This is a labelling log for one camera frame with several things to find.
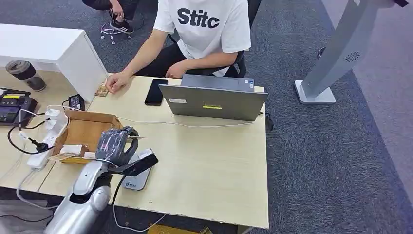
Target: black pants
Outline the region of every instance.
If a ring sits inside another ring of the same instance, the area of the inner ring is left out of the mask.
[[[118,0],[123,9],[125,19],[133,20],[139,0]],[[112,4],[109,0],[82,0],[82,2],[95,10],[109,10]]]
[[[163,48],[161,52],[159,52],[158,57],[156,57],[152,63],[135,73],[135,75],[144,77],[165,77],[165,74],[172,65],[186,59],[187,58],[179,49],[179,46],[174,43],[173,45]],[[235,67],[230,66],[224,77],[236,77],[236,72]],[[202,75],[199,70],[190,70],[187,71],[187,74]]]

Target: speaker grille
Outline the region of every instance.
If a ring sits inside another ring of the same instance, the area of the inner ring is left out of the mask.
[[[359,51],[352,52],[351,54],[347,55],[345,60],[346,62],[354,62],[358,60],[361,56],[361,53]]]

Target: gray metal stand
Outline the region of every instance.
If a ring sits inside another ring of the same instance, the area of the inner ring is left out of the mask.
[[[303,104],[333,104],[334,82],[365,55],[379,8],[394,6],[392,0],[349,0],[335,33],[322,56],[295,88]]]

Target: power strip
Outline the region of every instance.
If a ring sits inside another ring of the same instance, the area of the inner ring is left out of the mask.
[[[54,131],[49,131],[46,137],[43,139],[43,143],[46,143],[49,147],[54,145],[56,139],[59,137],[59,134]],[[29,165],[32,169],[41,170],[46,166],[47,158],[50,157],[53,153],[53,149],[50,149],[46,152],[31,155],[29,160],[27,161],[27,165]]]
[[[47,132],[46,137],[42,142],[46,143],[49,147],[55,145],[56,139],[66,129],[66,125],[67,121],[64,124],[56,121],[54,123],[54,126]],[[27,161],[27,165],[29,165],[34,170],[40,171],[44,168],[44,166],[46,166],[47,158],[50,157],[52,153],[53,149],[50,149],[40,154],[31,155],[29,160]]]

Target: gray charging pad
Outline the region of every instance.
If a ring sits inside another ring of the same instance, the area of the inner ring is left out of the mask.
[[[145,158],[146,156],[149,156],[153,154],[152,149],[146,149],[140,153],[136,152],[133,157],[130,159],[129,163],[136,162],[138,160],[141,160]],[[146,169],[144,172],[137,176],[127,176],[123,182],[122,186],[127,189],[132,189],[132,190],[142,190],[144,189],[146,185],[146,181],[148,180],[150,168]]]

